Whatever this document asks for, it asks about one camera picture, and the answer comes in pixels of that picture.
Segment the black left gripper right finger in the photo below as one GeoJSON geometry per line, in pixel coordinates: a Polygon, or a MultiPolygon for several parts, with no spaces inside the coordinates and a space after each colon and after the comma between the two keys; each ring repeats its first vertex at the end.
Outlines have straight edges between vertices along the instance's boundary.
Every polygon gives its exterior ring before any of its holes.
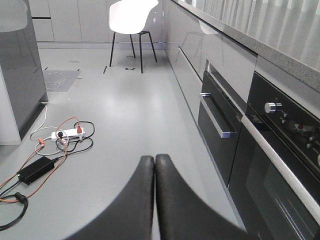
{"type": "Polygon", "coordinates": [[[163,240],[253,240],[211,209],[185,182],[168,154],[155,157],[156,208],[163,240]]]}

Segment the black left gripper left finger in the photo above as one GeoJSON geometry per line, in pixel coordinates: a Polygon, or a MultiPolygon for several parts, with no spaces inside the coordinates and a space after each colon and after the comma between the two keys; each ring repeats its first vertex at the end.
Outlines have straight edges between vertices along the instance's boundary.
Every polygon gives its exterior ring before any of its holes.
{"type": "Polygon", "coordinates": [[[145,155],[122,191],[89,224],[68,240],[150,240],[152,238],[154,158],[145,155]]]}

